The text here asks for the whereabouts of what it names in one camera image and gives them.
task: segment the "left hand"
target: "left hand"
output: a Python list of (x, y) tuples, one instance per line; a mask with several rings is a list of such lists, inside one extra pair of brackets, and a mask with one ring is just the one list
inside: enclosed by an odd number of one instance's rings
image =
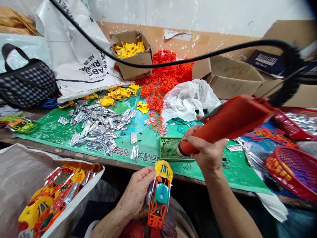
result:
[(135, 172), (125, 189), (116, 209), (131, 219), (141, 211), (150, 183), (154, 180), (156, 170), (154, 167), (145, 167)]

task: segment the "bag handle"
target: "bag handle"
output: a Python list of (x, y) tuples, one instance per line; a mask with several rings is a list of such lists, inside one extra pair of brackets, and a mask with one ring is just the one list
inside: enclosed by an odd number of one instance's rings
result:
[(4, 57), (4, 62), (5, 62), (4, 67), (5, 67), (7, 72), (13, 71), (7, 63), (7, 58), (12, 50), (16, 50), (23, 58), (25, 58), (27, 61), (30, 62), (30, 58), (26, 55), (26, 53), (22, 49), (20, 49), (17, 46), (14, 46), (10, 43), (6, 43), (6, 44), (4, 44), (4, 46), (2, 46), (1, 51), (2, 51), (2, 55)]

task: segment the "green mat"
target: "green mat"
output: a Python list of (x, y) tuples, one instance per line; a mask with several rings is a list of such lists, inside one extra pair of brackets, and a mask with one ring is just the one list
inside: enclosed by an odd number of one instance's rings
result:
[[(132, 95), (129, 98), (123, 98), (121, 102), (118, 101), (117, 107), (112, 107), (111, 109), (116, 113), (123, 113), (127, 109), (136, 109), (138, 101), (145, 101), (145, 98), (140, 96), (140, 90), (137, 95)], [(38, 128), (32, 134), (18, 134), (18, 137), (92, 156), (105, 157), (102, 151), (92, 151), (86, 149), (86, 144), (80, 147), (69, 147), (73, 134), (75, 132), (82, 131), (82, 123), (75, 126), (71, 124), (63, 125), (58, 122), (58, 119), (59, 117), (64, 117), (70, 120), (68, 113), (72, 109), (73, 108), (52, 110), (50, 113), (38, 120), (36, 124)], [(137, 110), (136, 117), (132, 119), (132, 122), (129, 125), (127, 125), (128, 128), (125, 131), (117, 131), (119, 137), (115, 138), (115, 142), (118, 147), (113, 153), (113, 156), (106, 158), (135, 164), (135, 162), (130, 159), (132, 151), (130, 135), (131, 132), (136, 132), (138, 142), (134, 145), (139, 145), (137, 164), (142, 166), (153, 166), (154, 163), (159, 160), (160, 136), (182, 137), (183, 134), (178, 131), (178, 127), (180, 125), (164, 126), (163, 130), (158, 133), (153, 130), (151, 124), (144, 125), (144, 121), (148, 118), (148, 114), (142, 114), (139, 110)], [(237, 143), (234, 141), (228, 142), (228, 145), (233, 144)], [(250, 192), (272, 193), (260, 180), (254, 170), (247, 165), (245, 155), (242, 151), (230, 152), (225, 149), (223, 157), (223, 162), (226, 164), (223, 170), (231, 188)], [(202, 172), (196, 162), (169, 163), (175, 174), (204, 180)]]

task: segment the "red basket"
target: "red basket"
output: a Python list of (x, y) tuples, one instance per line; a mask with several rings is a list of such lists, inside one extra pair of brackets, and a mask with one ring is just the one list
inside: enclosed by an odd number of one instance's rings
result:
[(273, 121), (280, 129), (285, 131), (289, 139), (317, 141), (317, 136), (307, 133), (295, 122), (289, 119), (284, 112), (300, 113), (310, 117), (317, 117), (317, 111), (298, 107), (282, 107), (278, 109), (273, 117)]
[(300, 150), (279, 146), (265, 160), (265, 165), (284, 188), (317, 203), (317, 159)]

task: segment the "right hand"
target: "right hand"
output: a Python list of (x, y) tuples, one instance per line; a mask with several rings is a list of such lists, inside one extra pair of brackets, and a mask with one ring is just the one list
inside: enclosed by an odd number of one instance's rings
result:
[(205, 172), (216, 172), (222, 171), (222, 155), (227, 145), (227, 140), (222, 139), (214, 144), (205, 141), (202, 138), (193, 136), (193, 133), (197, 131), (203, 125), (195, 125), (190, 127), (183, 135), (182, 140), (186, 140), (191, 143), (198, 153), (194, 154), (194, 159), (198, 163), (201, 171)]

